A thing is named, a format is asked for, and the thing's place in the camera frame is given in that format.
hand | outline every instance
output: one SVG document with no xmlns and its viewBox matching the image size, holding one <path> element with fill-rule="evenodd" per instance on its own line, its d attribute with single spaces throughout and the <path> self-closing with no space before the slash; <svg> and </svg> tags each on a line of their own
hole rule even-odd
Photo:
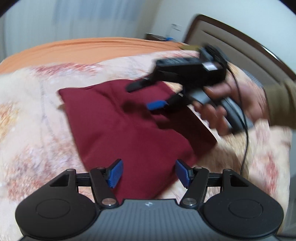
<svg viewBox="0 0 296 241">
<path fill-rule="evenodd" d="M 242 107 L 245 115 L 254 123 L 260 118 L 268 119 L 268 107 L 264 90 L 250 82 L 240 82 L 239 89 L 242 96 Z M 231 97 L 236 103 L 240 103 L 237 86 L 233 77 L 226 82 L 204 88 L 205 93 L 211 99 Z M 211 129 L 216 129 L 218 134 L 223 136 L 229 134 L 229 128 L 225 119 L 226 110 L 222 106 L 214 108 L 210 104 L 201 105 L 193 102 L 195 111 L 201 114 L 201 119 L 209 122 Z"/>
</svg>

blue curtain section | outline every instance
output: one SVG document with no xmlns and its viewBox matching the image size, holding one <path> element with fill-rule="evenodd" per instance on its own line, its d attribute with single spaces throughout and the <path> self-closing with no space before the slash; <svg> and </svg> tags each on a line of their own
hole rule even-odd
<svg viewBox="0 0 296 241">
<path fill-rule="evenodd" d="M 145 0 L 58 0 L 53 22 L 80 20 L 136 21 Z"/>
</svg>

folded fabric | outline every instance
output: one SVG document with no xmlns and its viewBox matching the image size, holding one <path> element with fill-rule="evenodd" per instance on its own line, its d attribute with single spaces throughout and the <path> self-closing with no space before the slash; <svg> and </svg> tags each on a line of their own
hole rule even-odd
<svg viewBox="0 0 296 241">
<path fill-rule="evenodd" d="M 123 175 L 114 189 L 119 202 L 154 198 L 176 180 L 176 159 L 191 166 L 216 143 L 189 108 L 169 114 L 148 111 L 147 103 L 173 93 L 165 83 L 127 93 L 131 82 L 59 90 L 85 168 L 123 160 Z"/>
</svg>

blue fingertip pad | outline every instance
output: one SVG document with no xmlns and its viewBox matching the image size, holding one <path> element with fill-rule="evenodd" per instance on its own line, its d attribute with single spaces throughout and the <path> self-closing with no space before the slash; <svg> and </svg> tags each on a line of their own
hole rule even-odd
<svg viewBox="0 0 296 241">
<path fill-rule="evenodd" d="M 147 104 L 147 109 L 150 111 L 161 109 L 165 107 L 168 103 L 165 100 L 157 100 Z"/>
<path fill-rule="evenodd" d="M 179 162 L 179 160 L 176 161 L 175 170 L 176 175 L 183 184 L 183 186 L 188 189 L 190 186 L 188 170 Z"/>
<path fill-rule="evenodd" d="M 123 161 L 120 160 L 115 167 L 110 170 L 110 176 L 107 180 L 108 186 L 110 188 L 115 188 L 121 175 L 123 173 Z"/>
</svg>

white logo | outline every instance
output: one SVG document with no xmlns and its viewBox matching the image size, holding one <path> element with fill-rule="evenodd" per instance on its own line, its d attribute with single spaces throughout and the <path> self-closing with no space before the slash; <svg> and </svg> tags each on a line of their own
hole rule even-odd
<svg viewBox="0 0 296 241">
<path fill-rule="evenodd" d="M 153 205 L 153 203 L 152 203 L 152 202 L 146 202 L 145 205 L 146 205 L 147 207 L 151 207 L 151 206 Z"/>
</svg>

